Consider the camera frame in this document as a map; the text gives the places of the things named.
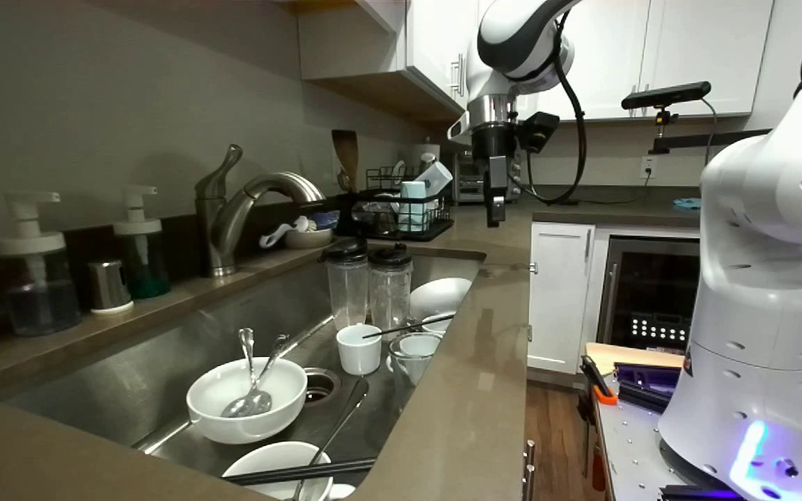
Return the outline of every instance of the white cabinet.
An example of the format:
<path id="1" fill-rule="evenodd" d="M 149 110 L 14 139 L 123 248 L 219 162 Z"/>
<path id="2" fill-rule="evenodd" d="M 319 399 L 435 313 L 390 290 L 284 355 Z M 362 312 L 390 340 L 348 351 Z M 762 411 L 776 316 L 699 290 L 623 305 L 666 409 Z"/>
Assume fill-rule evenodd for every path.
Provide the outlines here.
<path id="1" fill-rule="evenodd" d="M 452 123 L 464 109 L 461 54 L 474 39 L 467 0 L 368 0 L 298 15 L 301 78 L 333 86 L 421 123 Z M 403 7 L 386 29 L 372 6 Z"/>
<path id="2" fill-rule="evenodd" d="M 529 366 L 575 372 L 591 292 L 594 224 L 531 224 Z"/>
<path id="3" fill-rule="evenodd" d="M 772 0 L 584 0 L 564 35 L 573 45 L 567 71 L 587 118 L 653 117 L 623 110 L 634 89 L 709 81 L 708 99 L 719 114 L 748 114 L 766 50 Z M 539 109 L 570 118 L 564 91 L 539 95 Z M 705 117 L 705 102 L 676 114 Z"/>

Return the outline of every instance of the bottle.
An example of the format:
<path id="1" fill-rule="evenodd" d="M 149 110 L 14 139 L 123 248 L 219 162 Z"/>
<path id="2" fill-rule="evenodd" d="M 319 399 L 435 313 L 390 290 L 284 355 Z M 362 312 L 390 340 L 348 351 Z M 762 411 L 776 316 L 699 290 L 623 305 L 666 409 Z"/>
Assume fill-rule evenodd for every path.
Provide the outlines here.
<path id="1" fill-rule="evenodd" d="M 322 251 L 329 305 L 336 330 L 368 320 L 368 253 L 358 241 L 333 241 Z"/>
<path id="2" fill-rule="evenodd" d="M 413 259 L 403 245 L 376 248 L 371 260 L 371 323 L 396 329 L 408 316 Z"/>
<path id="3" fill-rule="evenodd" d="M 123 238 L 123 273 L 131 297 L 169 292 L 169 274 L 162 259 L 162 221 L 148 219 L 144 195 L 156 195 L 156 185 L 126 189 L 126 219 L 115 224 L 115 234 Z"/>
<path id="4" fill-rule="evenodd" d="M 7 195 L 16 234 L 0 238 L 6 309 L 14 333 L 49 333 L 81 320 L 64 234 L 38 228 L 38 203 L 62 203 L 57 191 Z"/>

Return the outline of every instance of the appliance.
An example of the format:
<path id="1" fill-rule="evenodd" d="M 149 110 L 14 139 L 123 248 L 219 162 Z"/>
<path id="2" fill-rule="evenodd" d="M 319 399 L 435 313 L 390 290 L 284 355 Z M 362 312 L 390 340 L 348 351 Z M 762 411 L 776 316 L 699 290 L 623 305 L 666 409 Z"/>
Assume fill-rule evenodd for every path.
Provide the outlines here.
<path id="1" fill-rule="evenodd" d="M 598 341 L 681 351 L 695 290 L 695 238 L 610 235 Z"/>

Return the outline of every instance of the upper cabinet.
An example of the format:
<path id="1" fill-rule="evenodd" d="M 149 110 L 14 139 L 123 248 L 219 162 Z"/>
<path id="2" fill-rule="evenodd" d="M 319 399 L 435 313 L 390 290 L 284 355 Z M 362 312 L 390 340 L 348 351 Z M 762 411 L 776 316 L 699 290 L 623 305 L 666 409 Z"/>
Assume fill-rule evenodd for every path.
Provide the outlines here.
<path id="1" fill-rule="evenodd" d="M 653 109 L 623 110 L 634 89 L 709 81 L 715 114 L 748 114 L 766 50 L 772 0 L 582 0 L 564 35 L 573 46 L 567 71 L 587 118 L 653 117 Z M 538 96 L 549 114 L 570 118 L 557 86 Z M 681 117 L 708 117 L 705 102 L 681 102 Z"/>
<path id="2" fill-rule="evenodd" d="M 396 110 L 446 124 L 464 109 L 461 54 L 474 39 L 467 0 L 358 0 L 296 7 L 301 74 Z"/>

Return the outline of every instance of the brown countertop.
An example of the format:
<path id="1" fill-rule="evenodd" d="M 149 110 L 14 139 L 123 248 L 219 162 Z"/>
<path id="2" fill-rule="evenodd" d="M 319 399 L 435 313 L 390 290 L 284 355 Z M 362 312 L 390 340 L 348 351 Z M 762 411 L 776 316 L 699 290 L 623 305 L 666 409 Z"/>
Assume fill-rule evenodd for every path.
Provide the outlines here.
<path id="1" fill-rule="evenodd" d="M 621 212 L 516 203 L 500 228 L 454 207 L 454 228 L 417 248 L 484 253 L 481 273 L 435 352 L 376 466 L 353 497 L 518 497 L 525 406 L 531 219 L 602 221 Z M 88 316 L 49 335 L 0 340 L 0 383 L 99 351 L 172 313 L 226 297 L 307 253 L 268 253 L 233 278 L 197 278 L 138 299 L 128 316 Z M 0 497 L 257 497 L 212 475 L 0 402 Z"/>

